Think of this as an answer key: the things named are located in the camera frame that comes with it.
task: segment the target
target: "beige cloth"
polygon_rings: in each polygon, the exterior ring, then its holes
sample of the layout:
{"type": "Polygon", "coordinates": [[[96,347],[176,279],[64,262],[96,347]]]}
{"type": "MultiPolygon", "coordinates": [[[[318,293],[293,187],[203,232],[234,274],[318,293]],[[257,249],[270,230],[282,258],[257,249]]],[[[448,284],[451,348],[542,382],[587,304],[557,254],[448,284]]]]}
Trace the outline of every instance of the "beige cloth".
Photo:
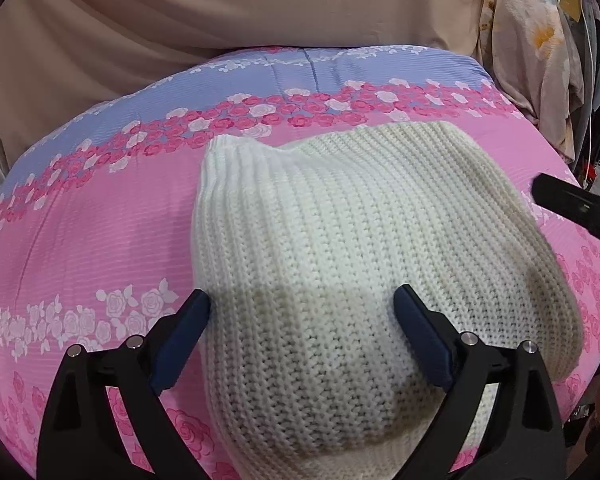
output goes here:
{"type": "Polygon", "coordinates": [[[7,0],[0,136],[9,163],[98,102],[265,44],[422,44],[475,55],[482,0],[7,0]]]}

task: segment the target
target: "knit hat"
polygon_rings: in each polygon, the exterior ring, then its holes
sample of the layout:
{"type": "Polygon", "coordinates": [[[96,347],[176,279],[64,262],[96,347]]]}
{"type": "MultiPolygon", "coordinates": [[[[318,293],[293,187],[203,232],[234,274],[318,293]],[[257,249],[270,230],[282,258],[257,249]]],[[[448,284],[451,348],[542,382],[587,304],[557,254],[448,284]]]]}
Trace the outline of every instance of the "knit hat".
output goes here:
{"type": "MultiPolygon", "coordinates": [[[[440,406],[393,314],[409,283],[459,332],[538,343],[553,380],[582,323],[502,170],[445,122],[359,127],[281,148],[216,137],[192,230],[212,298],[210,413],[242,480],[391,479],[440,406]]],[[[476,446],[495,388],[465,447],[476,446]]]]}

